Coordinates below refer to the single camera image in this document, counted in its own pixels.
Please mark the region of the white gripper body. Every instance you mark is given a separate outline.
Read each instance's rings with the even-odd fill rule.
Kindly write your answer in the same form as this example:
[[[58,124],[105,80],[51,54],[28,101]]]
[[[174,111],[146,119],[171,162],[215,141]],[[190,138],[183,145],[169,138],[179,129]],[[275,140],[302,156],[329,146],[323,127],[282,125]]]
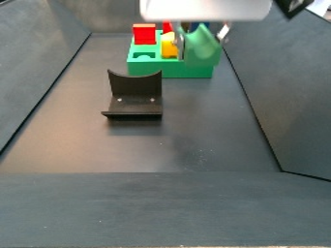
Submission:
[[[271,0],[141,0],[149,21],[261,20],[270,8]]]

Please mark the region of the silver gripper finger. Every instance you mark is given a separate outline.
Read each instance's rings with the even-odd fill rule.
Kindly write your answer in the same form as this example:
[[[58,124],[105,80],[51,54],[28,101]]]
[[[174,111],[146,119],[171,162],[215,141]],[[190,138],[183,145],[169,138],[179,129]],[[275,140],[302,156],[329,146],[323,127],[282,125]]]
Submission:
[[[186,46],[186,40],[185,40],[185,29],[182,26],[177,28],[177,42],[178,42],[178,49],[179,49],[179,60],[185,60],[185,46]]]
[[[221,43],[226,40],[226,37],[227,37],[229,32],[230,32],[230,28],[231,28],[231,23],[226,22],[221,31],[218,32],[218,35],[217,35]]]

